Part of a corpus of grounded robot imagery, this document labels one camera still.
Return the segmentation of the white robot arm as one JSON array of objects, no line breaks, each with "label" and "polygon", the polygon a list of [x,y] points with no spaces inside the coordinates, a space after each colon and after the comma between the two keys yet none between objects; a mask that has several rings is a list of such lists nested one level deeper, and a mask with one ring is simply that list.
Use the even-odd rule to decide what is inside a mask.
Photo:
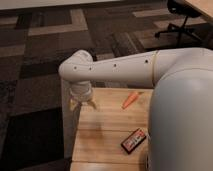
[{"label": "white robot arm", "polygon": [[95,61],[76,51],[59,66],[71,96],[84,102],[93,81],[153,90],[148,120],[149,171],[213,171],[213,50],[154,50]]}]

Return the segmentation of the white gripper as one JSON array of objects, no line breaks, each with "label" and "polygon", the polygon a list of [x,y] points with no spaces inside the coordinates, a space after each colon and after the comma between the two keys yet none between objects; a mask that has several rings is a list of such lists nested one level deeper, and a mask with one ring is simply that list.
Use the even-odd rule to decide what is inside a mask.
[{"label": "white gripper", "polygon": [[92,85],[89,81],[76,82],[70,84],[71,96],[75,99],[70,99],[69,108],[74,111],[78,105],[77,101],[87,101],[87,104],[94,110],[97,110],[97,105],[92,98]]}]

